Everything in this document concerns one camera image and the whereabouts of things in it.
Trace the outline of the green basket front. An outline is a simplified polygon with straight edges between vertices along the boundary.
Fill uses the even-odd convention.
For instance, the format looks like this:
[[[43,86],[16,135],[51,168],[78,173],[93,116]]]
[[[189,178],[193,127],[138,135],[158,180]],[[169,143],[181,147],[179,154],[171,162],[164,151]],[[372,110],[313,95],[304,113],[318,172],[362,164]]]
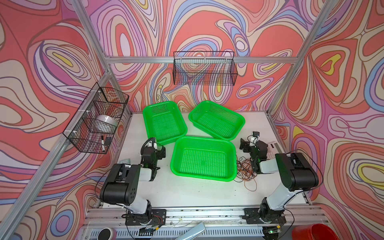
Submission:
[[[175,143],[170,168],[180,177],[230,182],[238,172],[236,148],[226,140],[185,136]]]

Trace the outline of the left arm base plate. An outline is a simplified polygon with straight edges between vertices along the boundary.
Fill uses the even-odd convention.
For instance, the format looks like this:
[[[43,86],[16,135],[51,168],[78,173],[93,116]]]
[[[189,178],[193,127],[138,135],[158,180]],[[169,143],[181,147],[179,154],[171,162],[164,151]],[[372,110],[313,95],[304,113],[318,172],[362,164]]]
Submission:
[[[143,227],[161,227],[166,223],[167,210],[154,209],[147,211],[145,214],[125,213],[122,218],[125,219],[126,226],[143,226]]]

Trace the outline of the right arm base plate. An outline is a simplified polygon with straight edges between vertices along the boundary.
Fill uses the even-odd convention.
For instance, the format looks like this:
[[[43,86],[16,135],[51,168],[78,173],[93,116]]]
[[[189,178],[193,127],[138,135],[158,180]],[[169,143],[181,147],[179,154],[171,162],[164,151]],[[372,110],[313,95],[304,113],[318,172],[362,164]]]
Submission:
[[[284,211],[261,210],[260,208],[245,208],[243,220],[247,224],[278,224],[284,225],[287,220]]]

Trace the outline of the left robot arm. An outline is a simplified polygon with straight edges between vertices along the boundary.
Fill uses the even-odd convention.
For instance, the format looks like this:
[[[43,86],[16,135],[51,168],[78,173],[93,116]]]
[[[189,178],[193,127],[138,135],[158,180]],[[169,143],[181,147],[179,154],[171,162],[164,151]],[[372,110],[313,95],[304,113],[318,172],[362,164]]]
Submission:
[[[149,200],[139,196],[139,182],[155,180],[160,167],[158,160],[166,157],[166,148],[153,142],[141,148],[141,162],[138,165],[115,164],[112,166],[100,191],[101,202],[123,207],[125,218],[139,225],[160,224],[155,217]]]

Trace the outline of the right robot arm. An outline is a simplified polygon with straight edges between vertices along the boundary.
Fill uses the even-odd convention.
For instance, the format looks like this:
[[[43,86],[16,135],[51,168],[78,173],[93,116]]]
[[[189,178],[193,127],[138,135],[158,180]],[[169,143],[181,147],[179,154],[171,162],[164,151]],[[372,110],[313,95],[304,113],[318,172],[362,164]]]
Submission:
[[[284,224],[284,212],[296,195],[319,185],[318,174],[302,153],[277,153],[267,159],[268,145],[262,141],[240,140],[240,150],[250,154],[253,173],[258,175],[279,173],[281,183],[271,195],[265,197],[259,208],[244,209],[243,219],[248,224]]]

